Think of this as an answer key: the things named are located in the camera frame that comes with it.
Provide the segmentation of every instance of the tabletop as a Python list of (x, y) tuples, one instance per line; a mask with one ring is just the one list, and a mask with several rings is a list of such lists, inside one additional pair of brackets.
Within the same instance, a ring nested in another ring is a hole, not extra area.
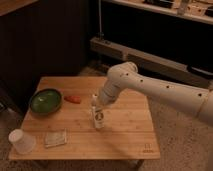
[[(106, 77), (42, 77), (37, 91), (55, 88), (62, 96), (78, 95), (80, 104), (63, 100), (61, 108), (46, 117), (29, 110), (21, 129), (36, 137), (36, 147), (19, 155), (12, 147), (10, 160), (158, 159), (160, 151), (147, 97), (126, 89), (116, 103), (104, 109), (104, 128), (96, 130), (91, 117), (91, 97)], [(67, 144), (45, 148), (47, 131), (67, 131)]]

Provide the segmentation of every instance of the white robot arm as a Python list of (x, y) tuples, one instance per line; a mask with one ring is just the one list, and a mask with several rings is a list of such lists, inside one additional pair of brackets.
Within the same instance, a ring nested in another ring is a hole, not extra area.
[(114, 103), (128, 88), (168, 104), (179, 111), (213, 125), (213, 92), (184, 84), (139, 75), (132, 62), (115, 65), (108, 70), (107, 81), (96, 97), (97, 110)]

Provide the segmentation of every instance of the cup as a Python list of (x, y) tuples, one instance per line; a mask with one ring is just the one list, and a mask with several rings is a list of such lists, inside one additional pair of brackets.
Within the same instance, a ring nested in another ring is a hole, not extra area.
[(9, 134), (9, 141), (19, 154), (30, 153), (36, 145), (35, 137), (21, 129), (13, 130)]

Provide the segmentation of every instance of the green bowl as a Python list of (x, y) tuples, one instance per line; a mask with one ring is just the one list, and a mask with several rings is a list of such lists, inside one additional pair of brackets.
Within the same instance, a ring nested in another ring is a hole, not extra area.
[(61, 106), (62, 96), (56, 89), (43, 89), (32, 96), (30, 110), (39, 115), (56, 112)]

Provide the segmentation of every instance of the floor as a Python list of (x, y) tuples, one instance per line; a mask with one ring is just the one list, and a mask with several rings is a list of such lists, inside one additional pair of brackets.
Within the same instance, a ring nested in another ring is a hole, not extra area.
[[(96, 65), (89, 64), (80, 76), (105, 75)], [(213, 154), (213, 127), (188, 117), (173, 108), (149, 98), (157, 139), (160, 146), (159, 160), (145, 160), (140, 171), (204, 171), (209, 156)], [(30, 161), (9, 161), (11, 148), (8, 134), (18, 128), (23, 118), (15, 112), (0, 114), (0, 170), (36, 171), (40, 170)], [(51, 161), (45, 170), (73, 171), (131, 171), (124, 161)]]

